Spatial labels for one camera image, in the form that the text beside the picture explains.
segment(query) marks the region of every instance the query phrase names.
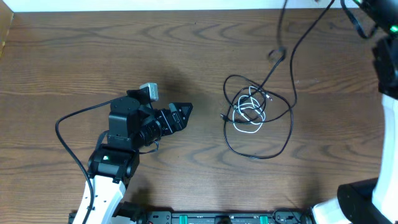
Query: wood grain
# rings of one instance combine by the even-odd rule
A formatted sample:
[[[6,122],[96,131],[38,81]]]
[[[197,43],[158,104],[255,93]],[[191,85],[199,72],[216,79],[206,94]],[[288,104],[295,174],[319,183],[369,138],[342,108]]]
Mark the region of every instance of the wood grain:
[[[289,51],[320,12],[287,11]],[[278,10],[16,14],[0,59],[0,223],[65,223],[80,204],[84,177],[57,140],[55,121],[146,82],[158,83],[156,108],[187,101],[194,110],[184,131],[163,138],[158,153],[141,156],[124,200],[174,210],[305,208],[334,197],[340,184],[377,177],[384,122],[374,42],[361,40],[341,10],[328,12],[297,51],[298,105],[285,152],[254,161],[226,148],[223,81],[232,73],[265,77],[278,16]],[[228,91],[243,85],[232,80]],[[288,62],[266,88],[292,100]],[[284,108],[275,101],[269,109]],[[108,113],[100,108],[61,125],[84,165]],[[283,117],[253,135],[229,127],[228,136],[239,151],[271,154],[288,128]]]

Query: green led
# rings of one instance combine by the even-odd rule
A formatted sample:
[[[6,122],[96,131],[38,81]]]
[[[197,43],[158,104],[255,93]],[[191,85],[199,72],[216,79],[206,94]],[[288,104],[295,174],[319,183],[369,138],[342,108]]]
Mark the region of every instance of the green led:
[[[390,30],[391,32],[398,32],[398,26],[392,26]]]

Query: cardboard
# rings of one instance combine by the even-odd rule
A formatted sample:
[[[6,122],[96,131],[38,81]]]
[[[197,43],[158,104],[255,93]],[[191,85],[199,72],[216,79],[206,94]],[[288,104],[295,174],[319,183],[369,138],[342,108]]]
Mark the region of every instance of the cardboard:
[[[6,44],[6,38],[9,33],[14,13],[6,6],[6,4],[0,0],[0,57],[2,49]]]

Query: tangled cable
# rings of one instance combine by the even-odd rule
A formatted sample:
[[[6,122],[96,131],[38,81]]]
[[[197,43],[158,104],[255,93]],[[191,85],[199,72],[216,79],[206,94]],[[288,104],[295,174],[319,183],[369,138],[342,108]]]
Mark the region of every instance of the tangled cable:
[[[314,21],[314,23],[307,29],[307,31],[303,34],[303,36],[301,36],[301,38],[298,40],[298,42],[296,43],[295,47],[293,48],[292,51],[292,55],[290,56],[290,63],[289,63],[289,67],[290,67],[290,81],[292,84],[292,89],[293,89],[293,93],[294,93],[294,102],[292,105],[290,105],[289,101],[286,100],[286,98],[284,98],[283,96],[274,93],[272,91],[269,90],[265,90],[263,87],[266,84],[266,82],[268,81],[268,79],[271,77],[271,75],[274,73],[275,69],[278,67],[278,65],[283,62],[285,60],[285,56],[286,56],[286,48],[283,46],[282,43],[282,21],[284,18],[284,14],[285,14],[285,10],[286,10],[286,5],[287,5],[287,1],[285,0],[284,2],[284,6],[281,10],[280,16],[279,16],[279,21],[278,21],[278,26],[277,26],[277,43],[279,45],[279,49],[278,50],[272,50],[269,54],[268,54],[268,58],[269,60],[274,60],[273,57],[275,54],[279,53],[281,54],[281,56],[275,60],[275,64],[274,66],[271,68],[270,72],[268,73],[268,75],[266,76],[266,78],[264,79],[264,81],[261,84],[256,83],[255,81],[252,81],[242,75],[230,75],[228,76],[225,81],[224,81],[224,85],[223,85],[223,91],[224,91],[224,97],[225,100],[227,101],[227,103],[229,104],[228,110],[226,114],[221,114],[221,118],[224,120],[224,140],[226,145],[228,146],[229,150],[231,150],[232,152],[234,152],[235,154],[238,154],[240,156],[244,156],[244,157],[248,157],[251,159],[271,159],[274,158],[276,156],[278,156],[279,154],[281,154],[284,149],[286,148],[286,145],[292,135],[293,132],[293,107],[297,104],[297,91],[296,91],[296,87],[294,84],[294,76],[293,76],[293,59],[294,59],[294,55],[297,51],[297,48],[299,47],[299,45],[302,43],[302,41],[304,40],[304,38],[306,38],[306,36],[310,33],[310,31],[316,26],[316,24],[319,22],[319,20],[326,14],[326,12],[329,10],[329,8],[331,7],[331,5],[335,2],[335,0],[331,0],[329,5],[325,8],[325,10],[323,10],[323,12],[319,15],[318,19],[316,19]],[[232,100],[229,99],[227,93],[226,93],[226,83],[230,78],[242,78],[243,80],[247,81],[250,85],[247,87],[244,87],[242,89],[240,89],[237,94],[235,94],[234,98]],[[248,95],[242,95],[241,93],[245,90],[249,91]],[[255,95],[258,96],[258,98],[262,98],[261,103],[255,99]],[[281,99],[287,106],[287,109],[282,112],[280,115],[278,115],[276,118],[272,118],[272,119],[268,119],[266,120],[266,105],[267,105],[267,100],[271,101],[272,98],[270,97],[270,95]],[[253,111],[255,112],[255,117],[251,117],[248,115],[247,111]],[[235,118],[235,114],[240,115],[241,117],[243,117],[245,120],[241,120],[241,119],[236,119]],[[245,154],[242,152],[238,152],[236,150],[234,150],[231,145],[228,142],[228,138],[227,138],[227,134],[226,134],[226,124],[227,123],[232,123],[235,127],[236,130],[242,132],[242,133],[248,133],[248,134],[253,134],[258,132],[261,128],[262,125],[264,123],[268,123],[268,122],[272,122],[272,121],[276,121],[279,118],[283,117],[283,115],[285,115],[286,113],[290,113],[290,130],[289,133],[287,135],[286,141],[284,143],[284,145],[282,146],[282,149],[273,154],[273,155],[269,155],[269,156],[255,156],[255,155],[250,155],[250,154]],[[255,131],[244,131],[242,129],[239,129],[237,127],[236,124],[246,124],[246,125],[256,125],[258,126],[257,129]]]

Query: wooden tabletop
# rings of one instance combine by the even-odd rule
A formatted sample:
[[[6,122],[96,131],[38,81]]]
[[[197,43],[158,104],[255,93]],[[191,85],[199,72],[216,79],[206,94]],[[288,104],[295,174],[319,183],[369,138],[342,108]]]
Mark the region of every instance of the wooden tabletop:
[[[282,35],[289,54],[319,13],[287,11]],[[0,58],[0,223],[66,223],[85,179],[55,135],[56,120],[147,82],[158,83],[156,108],[180,101],[194,109],[186,129],[141,156],[126,201],[174,210],[305,208],[334,197],[340,184],[377,177],[384,121],[371,47],[378,37],[361,40],[337,9],[295,56],[298,104],[286,150],[255,161],[226,147],[224,79],[264,79],[278,16],[279,10],[16,14]],[[232,80],[228,93],[244,85]],[[266,89],[293,100],[288,61]],[[275,100],[267,108],[271,117],[284,106]],[[108,113],[105,106],[61,124],[85,166]],[[232,126],[227,132],[237,150],[266,155],[282,147],[288,130],[284,116],[256,134]]]

